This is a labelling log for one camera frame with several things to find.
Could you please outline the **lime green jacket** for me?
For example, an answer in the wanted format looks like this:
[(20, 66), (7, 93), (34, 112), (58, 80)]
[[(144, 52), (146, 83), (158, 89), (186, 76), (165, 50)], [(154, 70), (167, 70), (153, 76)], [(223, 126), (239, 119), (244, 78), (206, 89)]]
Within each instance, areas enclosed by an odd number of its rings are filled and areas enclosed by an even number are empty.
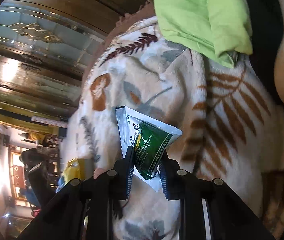
[(153, 0), (162, 35), (234, 68), (251, 55), (252, 26), (246, 0)]

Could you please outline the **yellow rimmed white tray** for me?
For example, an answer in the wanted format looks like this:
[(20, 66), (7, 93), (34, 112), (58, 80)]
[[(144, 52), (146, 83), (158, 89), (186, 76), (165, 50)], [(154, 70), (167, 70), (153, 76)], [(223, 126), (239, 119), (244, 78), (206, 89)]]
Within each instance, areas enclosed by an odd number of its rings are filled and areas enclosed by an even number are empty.
[(86, 180), (93, 175), (91, 159), (73, 158), (67, 162), (63, 170), (64, 182), (67, 184), (72, 179)]

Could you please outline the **wooden glass door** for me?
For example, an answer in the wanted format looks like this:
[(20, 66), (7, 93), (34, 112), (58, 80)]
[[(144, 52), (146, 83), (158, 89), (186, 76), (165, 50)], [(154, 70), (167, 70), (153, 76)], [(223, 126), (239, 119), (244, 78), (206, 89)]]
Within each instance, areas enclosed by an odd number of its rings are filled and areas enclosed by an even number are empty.
[(94, 52), (143, 0), (0, 0), (0, 107), (66, 119)]

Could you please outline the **leaf pattern fleece blanket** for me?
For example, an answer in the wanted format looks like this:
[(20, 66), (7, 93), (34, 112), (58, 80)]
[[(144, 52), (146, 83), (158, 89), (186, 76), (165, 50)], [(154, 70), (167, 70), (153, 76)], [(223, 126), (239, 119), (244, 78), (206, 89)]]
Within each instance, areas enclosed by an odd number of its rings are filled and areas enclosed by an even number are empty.
[(119, 106), (179, 128), (168, 156), (198, 178), (222, 178), (284, 238), (284, 109), (247, 56), (230, 69), (167, 41), (148, 3), (117, 23), (84, 73), (63, 161), (88, 159), (95, 177), (112, 168), (121, 157)]

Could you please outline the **green white sachet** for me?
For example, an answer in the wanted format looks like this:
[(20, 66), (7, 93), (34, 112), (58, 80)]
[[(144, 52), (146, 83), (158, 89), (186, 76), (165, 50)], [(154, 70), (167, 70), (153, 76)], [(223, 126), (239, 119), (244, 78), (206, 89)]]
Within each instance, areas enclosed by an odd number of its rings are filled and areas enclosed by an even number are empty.
[(127, 106), (115, 109), (122, 155), (133, 147), (133, 174), (154, 191), (162, 187), (158, 172), (160, 159), (182, 131), (174, 126), (139, 113)]

